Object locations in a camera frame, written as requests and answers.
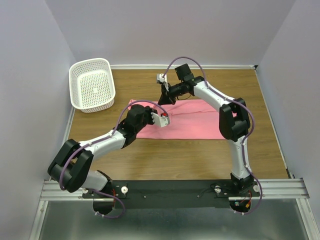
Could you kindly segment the pink t-shirt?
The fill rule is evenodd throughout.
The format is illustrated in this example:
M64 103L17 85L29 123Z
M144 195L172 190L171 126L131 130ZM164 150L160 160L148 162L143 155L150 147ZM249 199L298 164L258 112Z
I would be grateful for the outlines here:
M219 112L201 99L179 100L162 106L169 115L166 127L147 125L138 139L224 140L219 130Z

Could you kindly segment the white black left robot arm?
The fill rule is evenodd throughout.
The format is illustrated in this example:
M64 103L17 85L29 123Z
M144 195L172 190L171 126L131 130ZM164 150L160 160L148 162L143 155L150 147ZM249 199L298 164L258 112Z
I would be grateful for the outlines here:
M111 178L100 170L90 171L94 160L129 146L146 126L153 125L158 111L150 106L134 104L113 130L91 140L67 140L49 165L47 173L62 181L62 189L73 193L79 188L93 190L99 197L111 192Z

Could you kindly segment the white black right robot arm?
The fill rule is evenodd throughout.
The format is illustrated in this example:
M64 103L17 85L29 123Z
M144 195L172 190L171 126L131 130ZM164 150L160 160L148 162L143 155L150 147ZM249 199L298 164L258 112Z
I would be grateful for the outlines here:
M248 134L253 123L250 122L246 102L242 98L232 98L214 88L206 76L194 76L188 64L175 68L180 83L170 85L167 76L160 73L156 82L161 85L159 105L174 105L178 97L190 94L205 101L219 113L220 134L228 140L231 157L230 191L241 196L253 184L254 178L248 161Z

